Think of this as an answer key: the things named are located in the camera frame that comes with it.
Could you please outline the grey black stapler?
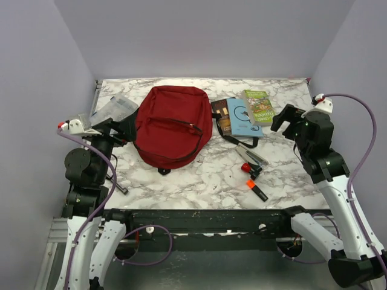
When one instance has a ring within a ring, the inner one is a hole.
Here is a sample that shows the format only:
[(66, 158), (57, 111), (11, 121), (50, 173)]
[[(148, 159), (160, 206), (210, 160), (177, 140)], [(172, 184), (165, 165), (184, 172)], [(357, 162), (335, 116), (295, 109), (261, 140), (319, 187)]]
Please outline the grey black stapler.
[(237, 154), (247, 163), (251, 163), (261, 167), (268, 165), (268, 161), (266, 159), (252, 152), (242, 144), (239, 144), (235, 150)]

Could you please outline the red and black small tool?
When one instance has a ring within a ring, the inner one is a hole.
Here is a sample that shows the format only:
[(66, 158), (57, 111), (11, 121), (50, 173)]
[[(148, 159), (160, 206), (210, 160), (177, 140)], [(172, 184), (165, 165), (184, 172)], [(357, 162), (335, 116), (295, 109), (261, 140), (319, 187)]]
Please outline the red and black small tool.
[(250, 179), (252, 181), (255, 181), (257, 177), (260, 175), (260, 173), (262, 172), (262, 167), (257, 164), (244, 163), (241, 166), (241, 170), (243, 172), (248, 173), (250, 175)]

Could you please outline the red student backpack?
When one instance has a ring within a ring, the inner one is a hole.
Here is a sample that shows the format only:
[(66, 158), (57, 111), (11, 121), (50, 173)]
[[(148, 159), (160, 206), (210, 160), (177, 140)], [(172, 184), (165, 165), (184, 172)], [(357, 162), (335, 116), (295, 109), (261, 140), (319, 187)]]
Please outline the red student backpack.
[(221, 116), (193, 86), (155, 86), (138, 109), (120, 121), (117, 137), (132, 142), (142, 160), (167, 175), (191, 163)]

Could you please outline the orange black highlighter marker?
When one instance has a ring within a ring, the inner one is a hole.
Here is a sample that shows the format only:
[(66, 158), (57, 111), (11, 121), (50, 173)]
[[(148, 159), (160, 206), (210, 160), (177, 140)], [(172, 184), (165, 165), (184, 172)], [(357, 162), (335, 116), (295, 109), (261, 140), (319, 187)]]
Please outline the orange black highlighter marker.
[(249, 179), (246, 184), (263, 202), (268, 200), (266, 194), (251, 179)]

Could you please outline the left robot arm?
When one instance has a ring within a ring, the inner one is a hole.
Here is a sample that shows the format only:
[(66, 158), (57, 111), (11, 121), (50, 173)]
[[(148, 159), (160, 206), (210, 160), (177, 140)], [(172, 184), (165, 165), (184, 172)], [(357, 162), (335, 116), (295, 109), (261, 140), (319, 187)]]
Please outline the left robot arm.
[(96, 237), (105, 204), (117, 184), (111, 156), (114, 147), (127, 143), (123, 128), (112, 118), (94, 126), (80, 117), (58, 125), (57, 134), (79, 147), (64, 161), (65, 177), (70, 182), (63, 210), (67, 243), (56, 289), (103, 289), (120, 240), (133, 234), (133, 222), (121, 217), (105, 222), (101, 237)]

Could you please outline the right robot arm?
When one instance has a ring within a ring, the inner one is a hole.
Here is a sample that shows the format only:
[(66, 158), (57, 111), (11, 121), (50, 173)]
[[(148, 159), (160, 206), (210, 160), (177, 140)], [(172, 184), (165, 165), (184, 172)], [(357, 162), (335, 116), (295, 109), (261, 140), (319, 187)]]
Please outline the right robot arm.
[(291, 207), (278, 222), (287, 237), (300, 234), (327, 261), (332, 278), (342, 288), (362, 285), (386, 289), (386, 250), (375, 237), (349, 185), (345, 160), (331, 148), (334, 125), (324, 112), (309, 111), (287, 104), (273, 118), (272, 131), (289, 123), (283, 136), (294, 141), (302, 165), (323, 194), (340, 236), (318, 224), (302, 207)]

